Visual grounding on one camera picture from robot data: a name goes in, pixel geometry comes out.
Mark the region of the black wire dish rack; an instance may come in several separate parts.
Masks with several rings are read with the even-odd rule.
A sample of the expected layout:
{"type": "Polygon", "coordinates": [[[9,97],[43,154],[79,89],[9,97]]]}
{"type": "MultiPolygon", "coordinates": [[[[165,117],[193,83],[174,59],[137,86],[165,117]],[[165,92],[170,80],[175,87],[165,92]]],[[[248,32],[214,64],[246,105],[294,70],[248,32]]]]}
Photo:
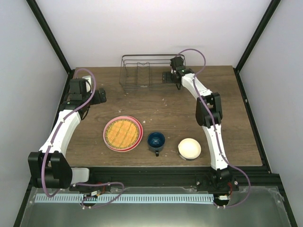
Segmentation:
{"type": "Polygon", "coordinates": [[[171,72],[170,54],[125,54],[121,57],[119,84],[127,93],[173,92],[181,90],[181,82],[163,83],[162,73],[171,72]]]}

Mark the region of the white bowl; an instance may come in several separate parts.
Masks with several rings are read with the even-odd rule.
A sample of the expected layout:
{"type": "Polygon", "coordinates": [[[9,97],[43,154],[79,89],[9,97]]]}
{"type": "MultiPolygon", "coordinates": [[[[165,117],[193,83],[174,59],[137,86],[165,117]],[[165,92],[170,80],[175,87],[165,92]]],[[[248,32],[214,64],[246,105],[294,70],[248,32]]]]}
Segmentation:
{"type": "Polygon", "coordinates": [[[178,153],[183,160],[194,160],[201,154],[201,146],[193,138],[185,138],[178,144],[178,153]]]}

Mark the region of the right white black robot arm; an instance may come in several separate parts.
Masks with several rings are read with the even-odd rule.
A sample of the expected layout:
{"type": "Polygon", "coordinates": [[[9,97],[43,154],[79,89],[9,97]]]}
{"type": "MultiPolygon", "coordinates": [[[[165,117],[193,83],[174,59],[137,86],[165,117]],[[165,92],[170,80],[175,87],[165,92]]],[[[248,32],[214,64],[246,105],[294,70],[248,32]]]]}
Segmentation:
{"type": "Polygon", "coordinates": [[[206,135],[213,169],[210,184],[213,189],[220,191],[232,179],[221,134],[223,118],[221,97],[219,93],[206,88],[194,71],[185,66],[182,55],[178,54],[171,58],[170,67],[170,71],[162,74],[164,82],[176,84],[177,89],[186,88],[196,99],[196,121],[206,135]]]}

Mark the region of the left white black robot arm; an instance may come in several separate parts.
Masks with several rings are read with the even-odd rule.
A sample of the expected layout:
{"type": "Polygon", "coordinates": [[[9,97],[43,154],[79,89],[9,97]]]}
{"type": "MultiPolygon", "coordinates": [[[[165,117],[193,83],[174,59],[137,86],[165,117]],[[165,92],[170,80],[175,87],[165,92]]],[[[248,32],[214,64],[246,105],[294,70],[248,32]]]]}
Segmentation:
{"type": "Polygon", "coordinates": [[[66,151],[72,135],[86,117],[91,105],[106,102],[104,89],[96,89],[91,76],[72,79],[68,100],[59,106],[57,122],[44,145],[28,156],[32,184],[36,188],[67,189],[80,183],[86,191],[92,191],[97,180],[84,167],[71,167],[66,151]]]}

